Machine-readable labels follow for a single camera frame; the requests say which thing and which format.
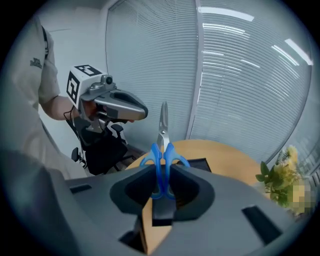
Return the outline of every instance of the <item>black office chair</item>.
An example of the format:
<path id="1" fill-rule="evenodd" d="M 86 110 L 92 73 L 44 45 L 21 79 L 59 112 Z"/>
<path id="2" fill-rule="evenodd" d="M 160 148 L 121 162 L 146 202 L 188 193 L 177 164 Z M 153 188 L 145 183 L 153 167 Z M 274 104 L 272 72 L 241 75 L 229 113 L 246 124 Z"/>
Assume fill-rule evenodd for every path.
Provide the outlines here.
<path id="1" fill-rule="evenodd" d="M 74 125 L 70 120 L 66 122 L 79 138 L 82 149 L 85 151 L 86 161 L 80 157 L 78 148 L 72 151 L 71 158 L 75 162 L 85 163 L 91 174 L 106 174 L 112 167 L 119 172 L 118 162 L 130 158 L 135 159 L 133 155 L 125 156 L 128 148 L 126 141 L 121 138 L 122 126 L 118 124 L 111 126 L 117 134 L 117 137 L 114 137 L 107 127 L 102 133 L 88 131 L 86 128 L 90 126 L 90 123 L 80 117 L 74 119 Z"/>

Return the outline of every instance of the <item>round table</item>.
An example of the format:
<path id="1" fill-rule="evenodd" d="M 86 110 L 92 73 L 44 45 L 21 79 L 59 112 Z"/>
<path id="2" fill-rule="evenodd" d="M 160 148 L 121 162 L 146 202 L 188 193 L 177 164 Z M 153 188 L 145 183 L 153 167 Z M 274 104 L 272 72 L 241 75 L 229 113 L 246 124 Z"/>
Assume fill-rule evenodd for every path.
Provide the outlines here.
<path id="1" fill-rule="evenodd" d="M 211 140 L 190 139 L 173 142 L 175 151 L 187 160 L 206 158 L 211 172 L 237 179 L 248 185 L 257 182 L 260 165 L 245 153 L 234 147 Z M 143 155 L 130 164 L 127 169 L 138 167 Z M 143 230 L 147 254 L 151 254 L 171 230 L 171 226 L 152 226 L 152 199 L 150 198 L 142 211 Z"/>

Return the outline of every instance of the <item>person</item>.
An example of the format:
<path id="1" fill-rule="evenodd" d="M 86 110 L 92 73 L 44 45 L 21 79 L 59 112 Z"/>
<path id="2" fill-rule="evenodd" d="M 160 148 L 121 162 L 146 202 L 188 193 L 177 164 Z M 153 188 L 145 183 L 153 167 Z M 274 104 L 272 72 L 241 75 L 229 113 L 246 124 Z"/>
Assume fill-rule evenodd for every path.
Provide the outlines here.
<path id="1" fill-rule="evenodd" d="M 20 117 L 24 120 L 23 128 L 17 127 L 21 126 L 18 120 L 15 122 L 4 113 L 8 117 L 2 127 L 2 139 L 9 149 L 40 161 L 46 168 L 60 170 L 65 179 L 83 178 L 87 175 L 82 166 L 60 152 L 38 113 L 40 104 L 54 120 L 66 120 L 70 116 L 64 113 L 70 113 L 73 104 L 60 95 L 57 73 L 54 41 L 42 27 L 40 19 L 34 16 L 17 37 L 5 65 L 6 84 L 12 84 L 7 88 L 11 90 L 7 91 L 11 99 L 7 104 L 12 106 L 11 111 L 16 109 L 16 115 L 25 112 Z M 84 108 L 87 116 L 96 111 L 93 101 L 87 102 Z M 76 108 L 72 111 L 74 117 L 79 116 Z M 3 135 L 13 132 L 11 140 Z"/>

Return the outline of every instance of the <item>white shirt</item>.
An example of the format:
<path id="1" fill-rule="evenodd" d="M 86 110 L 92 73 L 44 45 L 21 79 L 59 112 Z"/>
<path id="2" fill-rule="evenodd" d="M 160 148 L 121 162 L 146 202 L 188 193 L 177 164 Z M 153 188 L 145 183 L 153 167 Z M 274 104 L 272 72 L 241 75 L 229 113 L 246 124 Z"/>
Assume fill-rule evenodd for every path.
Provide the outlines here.
<path id="1" fill-rule="evenodd" d="M 2 109 L 6 122 L 1 127 L 5 148 L 16 150 L 42 162 L 46 168 L 60 170 L 65 179 L 83 178 L 79 163 L 62 154 L 43 125 L 39 103 L 60 94 L 51 35 L 46 31 L 48 56 L 39 18 L 33 17 L 10 50 L 4 69 L 7 75 Z"/>

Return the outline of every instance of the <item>scissors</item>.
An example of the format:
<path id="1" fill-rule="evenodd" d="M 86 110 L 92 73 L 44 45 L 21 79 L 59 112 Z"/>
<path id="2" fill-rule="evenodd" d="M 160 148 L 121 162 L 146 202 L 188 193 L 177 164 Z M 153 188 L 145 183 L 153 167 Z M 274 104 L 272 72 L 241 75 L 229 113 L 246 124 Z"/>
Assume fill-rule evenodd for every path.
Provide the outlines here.
<path id="1" fill-rule="evenodd" d="M 161 159 L 165 160 L 165 175 L 164 180 L 161 171 Z M 144 166 L 147 161 L 152 160 L 155 164 L 156 179 L 158 192 L 152 193 L 152 199 L 160 199 L 163 195 L 167 198 L 174 200 L 175 196 L 170 192 L 169 179 L 170 179 L 170 166 L 174 160 L 180 160 L 183 165 L 190 167 L 189 162 L 175 151 L 175 147 L 169 140 L 168 133 L 168 104 L 162 103 L 160 112 L 159 132 L 156 143 L 153 143 L 149 154 L 142 159 L 140 166 Z"/>

